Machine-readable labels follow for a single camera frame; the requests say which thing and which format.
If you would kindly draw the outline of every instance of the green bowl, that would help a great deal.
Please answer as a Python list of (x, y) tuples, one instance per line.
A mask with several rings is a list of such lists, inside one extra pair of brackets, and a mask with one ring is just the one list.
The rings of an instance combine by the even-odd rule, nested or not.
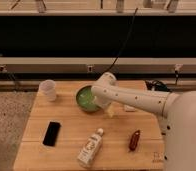
[(78, 106), (85, 112), (96, 112), (100, 107), (93, 103), (94, 95), (91, 92), (92, 86), (85, 86), (81, 88), (76, 95)]

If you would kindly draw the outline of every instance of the paper cup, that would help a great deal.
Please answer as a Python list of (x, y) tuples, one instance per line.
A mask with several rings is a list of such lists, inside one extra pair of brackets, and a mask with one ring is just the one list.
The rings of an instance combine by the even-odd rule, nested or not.
[(48, 101), (54, 101), (56, 99), (55, 81), (45, 80), (39, 84), (39, 91), (41, 91)]

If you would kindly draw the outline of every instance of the speckled floor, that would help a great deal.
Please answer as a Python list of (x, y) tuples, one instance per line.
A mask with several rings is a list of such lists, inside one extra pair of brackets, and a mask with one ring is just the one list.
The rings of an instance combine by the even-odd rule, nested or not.
[(0, 171), (11, 171), (36, 93), (0, 92)]

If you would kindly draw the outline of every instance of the bottle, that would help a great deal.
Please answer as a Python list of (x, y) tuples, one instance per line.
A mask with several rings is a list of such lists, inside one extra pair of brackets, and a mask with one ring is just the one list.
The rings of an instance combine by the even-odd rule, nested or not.
[(85, 146), (80, 151), (77, 159), (81, 166), (91, 167), (92, 161), (97, 154), (102, 144), (103, 129), (99, 128), (91, 137), (88, 139)]

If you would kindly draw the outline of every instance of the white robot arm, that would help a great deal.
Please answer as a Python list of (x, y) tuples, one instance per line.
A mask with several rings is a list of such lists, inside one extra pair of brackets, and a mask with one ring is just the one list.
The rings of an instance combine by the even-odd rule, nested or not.
[(92, 93), (96, 96), (94, 102), (98, 106), (106, 108), (113, 100), (166, 117), (170, 105), (178, 97), (169, 92), (121, 88), (115, 86), (115, 83), (115, 76), (107, 72), (93, 84)]
[(134, 90), (115, 86), (104, 73), (92, 86), (94, 103), (106, 108), (111, 101), (168, 117), (164, 171), (196, 171), (196, 91), (175, 93)]

